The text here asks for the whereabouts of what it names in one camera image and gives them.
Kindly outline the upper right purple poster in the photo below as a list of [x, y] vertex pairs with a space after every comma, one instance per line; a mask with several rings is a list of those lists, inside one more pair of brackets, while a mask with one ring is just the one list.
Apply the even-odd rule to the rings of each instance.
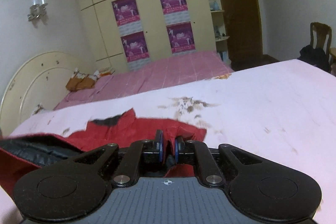
[[160, 2], [167, 26], [190, 22], [186, 0], [160, 0]]

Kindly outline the lower left purple poster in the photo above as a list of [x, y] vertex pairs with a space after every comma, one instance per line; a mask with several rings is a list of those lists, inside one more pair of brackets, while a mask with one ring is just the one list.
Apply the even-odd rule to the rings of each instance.
[[143, 31], [122, 36], [121, 42], [130, 71], [139, 70], [151, 62]]

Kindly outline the purple poster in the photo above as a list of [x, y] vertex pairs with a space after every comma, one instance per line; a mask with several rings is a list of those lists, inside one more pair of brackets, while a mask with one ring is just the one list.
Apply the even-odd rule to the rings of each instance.
[[171, 24], [166, 27], [172, 54], [195, 50], [190, 22]]
[[160, 2], [167, 26], [190, 22], [186, 0], [160, 0]]
[[121, 42], [130, 71], [139, 70], [151, 62], [143, 31], [122, 36]]
[[115, 0], [112, 8], [120, 36], [143, 31], [136, 0]]

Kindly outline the wooden chair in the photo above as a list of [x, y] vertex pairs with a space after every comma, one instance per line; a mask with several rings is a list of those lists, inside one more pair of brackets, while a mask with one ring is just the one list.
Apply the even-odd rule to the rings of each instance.
[[332, 42], [332, 29], [324, 23], [311, 22], [310, 45], [313, 48], [325, 50], [327, 61], [330, 63], [330, 47]]

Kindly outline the red puffer jacket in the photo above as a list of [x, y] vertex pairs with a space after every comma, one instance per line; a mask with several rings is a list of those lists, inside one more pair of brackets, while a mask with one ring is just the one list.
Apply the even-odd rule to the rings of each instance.
[[164, 145], [173, 144], [178, 136], [203, 141], [207, 133], [204, 128], [172, 119], [138, 118], [130, 109], [112, 118], [89, 121], [85, 130], [69, 137], [38, 133], [2, 139], [1, 187], [11, 196], [15, 183], [33, 170], [108, 143], [126, 148], [138, 140], [154, 139], [157, 130], [163, 132]]

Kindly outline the brown wooden door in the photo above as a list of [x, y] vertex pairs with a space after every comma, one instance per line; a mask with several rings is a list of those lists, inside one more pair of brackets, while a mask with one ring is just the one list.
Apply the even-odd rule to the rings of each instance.
[[221, 0], [221, 3], [232, 69], [244, 69], [263, 56], [259, 1]]

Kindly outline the cream round headboard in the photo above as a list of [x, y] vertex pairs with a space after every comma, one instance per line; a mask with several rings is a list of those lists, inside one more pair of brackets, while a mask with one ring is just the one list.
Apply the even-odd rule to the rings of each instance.
[[66, 84], [76, 69], [91, 74], [96, 66], [57, 51], [26, 61], [13, 75], [1, 100], [2, 135], [9, 136], [38, 106], [53, 110], [67, 95]]

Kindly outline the black bag on chair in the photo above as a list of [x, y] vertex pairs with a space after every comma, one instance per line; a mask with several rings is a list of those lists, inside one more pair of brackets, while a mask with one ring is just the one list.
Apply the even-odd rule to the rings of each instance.
[[328, 72], [330, 65], [326, 53], [322, 48], [313, 48], [311, 45], [303, 47], [298, 60], [306, 62], [314, 67], [318, 67], [323, 71]]

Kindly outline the wall sconce lamp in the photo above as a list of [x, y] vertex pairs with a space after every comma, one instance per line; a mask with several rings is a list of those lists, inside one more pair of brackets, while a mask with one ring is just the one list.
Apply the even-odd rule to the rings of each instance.
[[32, 5], [30, 6], [29, 14], [27, 15], [27, 20], [33, 25], [34, 28], [38, 28], [39, 22], [42, 22], [45, 26], [49, 20], [47, 14], [47, 1], [46, 0], [31, 0]]

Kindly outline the lower right purple poster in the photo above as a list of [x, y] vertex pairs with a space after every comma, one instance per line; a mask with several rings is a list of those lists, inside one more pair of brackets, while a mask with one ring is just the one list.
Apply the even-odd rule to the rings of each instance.
[[171, 24], [166, 27], [172, 54], [195, 50], [190, 22]]

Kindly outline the floral pink bedspread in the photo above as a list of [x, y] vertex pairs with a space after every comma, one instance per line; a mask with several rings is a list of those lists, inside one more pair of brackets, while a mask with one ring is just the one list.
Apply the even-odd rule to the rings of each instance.
[[207, 130], [205, 143], [228, 143], [300, 170], [322, 189], [314, 219], [335, 223], [335, 77], [289, 60], [124, 98], [37, 114], [14, 136], [69, 136], [92, 119], [133, 109], [140, 118], [176, 119]]

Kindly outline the upper left purple poster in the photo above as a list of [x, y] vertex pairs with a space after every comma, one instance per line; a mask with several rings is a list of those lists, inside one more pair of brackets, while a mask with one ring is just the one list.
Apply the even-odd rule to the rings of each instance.
[[143, 31], [136, 0], [115, 0], [112, 8], [120, 36]]

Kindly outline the pink striped bed sheet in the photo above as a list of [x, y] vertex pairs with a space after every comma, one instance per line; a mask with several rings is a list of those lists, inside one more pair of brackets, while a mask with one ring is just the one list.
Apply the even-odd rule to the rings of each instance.
[[146, 64], [127, 73], [103, 76], [91, 89], [68, 93], [54, 108], [111, 100], [232, 73], [216, 52], [192, 52]]

